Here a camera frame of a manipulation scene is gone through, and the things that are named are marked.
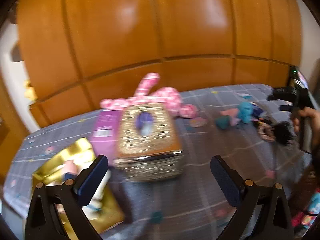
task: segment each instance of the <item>white wall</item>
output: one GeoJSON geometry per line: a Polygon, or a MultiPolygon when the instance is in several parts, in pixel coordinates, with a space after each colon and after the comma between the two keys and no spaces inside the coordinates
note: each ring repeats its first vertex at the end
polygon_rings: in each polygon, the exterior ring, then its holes
{"type": "Polygon", "coordinates": [[[304,2],[297,2],[302,28],[300,70],[310,82],[310,88],[313,88],[320,75],[320,27],[304,2]]]}
{"type": "Polygon", "coordinates": [[[28,111],[32,102],[24,97],[23,87],[23,82],[29,77],[24,62],[13,62],[11,59],[11,50],[17,41],[17,25],[5,22],[0,30],[0,71],[18,115],[27,129],[34,132],[39,126],[28,111]]]}

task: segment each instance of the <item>purple box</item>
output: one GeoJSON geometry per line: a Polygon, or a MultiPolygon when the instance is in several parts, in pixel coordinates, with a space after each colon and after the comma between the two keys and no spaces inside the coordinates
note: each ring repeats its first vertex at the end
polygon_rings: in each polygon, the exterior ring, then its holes
{"type": "Polygon", "coordinates": [[[121,110],[101,110],[89,139],[96,156],[105,155],[109,165],[113,165],[116,155],[120,118],[121,110]]]}

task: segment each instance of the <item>plaid sheet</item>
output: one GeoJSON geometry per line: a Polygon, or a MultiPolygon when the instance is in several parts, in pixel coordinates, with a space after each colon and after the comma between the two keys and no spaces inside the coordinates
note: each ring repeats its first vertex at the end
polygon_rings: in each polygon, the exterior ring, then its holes
{"type": "MultiPolygon", "coordinates": [[[[239,93],[252,95],[251,101],[265,107],[277,121],[288,120],[288,113],[278,110],[282,101],[266,101],[271,88],[262,84],[232,85],[181,93],[185,104],[194,104],[198,115],[208,123],[199,128],[189,119],[175,120],[183,145],[185,165],[182,176],[155,182],[126,182],[121,172],[113,170],[110,183],[121,184],[132,206],[133,223],[120,225],[101,234],[103,239],[215,239],[231,218],[230,207],[210,172],[210,159],[221,155],[244,179],[258,185],[280,182],[287,196],[301,176],[310,158],[293,147],[262,141],[252,124],[240,124],[218,130],[214,119],[219,111],[247,101],[239,93]],[[163,220],[150,224],[153,212],[161,211],[163,220]]],[[[4,185],[5,200],[24,218],[30,203],[31,174],[57,152],[81,137],[89,137],[99,111],[72,117],[30,134],[12,161],[4,185]]],[[[253,229],[252,218],[247,234],[253,229]]]]}

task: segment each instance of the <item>mattress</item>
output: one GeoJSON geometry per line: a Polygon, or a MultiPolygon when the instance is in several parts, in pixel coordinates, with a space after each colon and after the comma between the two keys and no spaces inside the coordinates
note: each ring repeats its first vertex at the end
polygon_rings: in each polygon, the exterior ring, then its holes
{"type": "MultiPolygon", "coordinates": [[[[239,124],[219,130],[214,119],[221,110],[236,107],[252,95],[250,101],[263,106],[277,122],[287,121],[289,114],[278,110],[285,102],[268,102],[272,89],[263,84],[221,86],[182,92],[185,104],[194,104],[198,116],[206,119],[202,127],[192,127],[189,119],[177,118],[175,124],[183,145],[183,174],[154,183],[127,182],[121,172],[113,171],[112,188],[121,188],[130,201],[133,222],[121,223],[101,234],[103,239],[215,239],[235,209],[228,205],[210,172],[210,159],[221,155],[244,179],[258,185],[283,185],[287,197],[310,157],[297,149],[268,143],[260,139],[252,124],[239,124]],[[160,223],[152,224],[154,212],[160,223]]],[[[30,203],[31,174],[57,152],[81,137],[91,135],[99,111],[72,117],[40,129],[27,136],[14,159],[4,185],[4,198],[26,218],[30,203]]],[[[255,212],[245,234],[253,229],[255,212]]]]}

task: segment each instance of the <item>human hand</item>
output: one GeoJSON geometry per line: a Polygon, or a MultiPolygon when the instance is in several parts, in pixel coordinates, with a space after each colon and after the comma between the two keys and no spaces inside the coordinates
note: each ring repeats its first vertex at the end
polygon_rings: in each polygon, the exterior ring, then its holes
{"type": "MultiPolygon", "coordinates": [[[[320,144],[320,112],[312,109],[310,107],[305,107],[303,110],[298,111],[298,115],[301,117],[310,117],[310,126],[312,129],[312,148],[316,147],[320,144]]],[[[293,121],[294,125],[294,131],[296,134],[300,131],[300,120],[297,118],[297,116],[292,115],[291,119],[293,121]]]]}

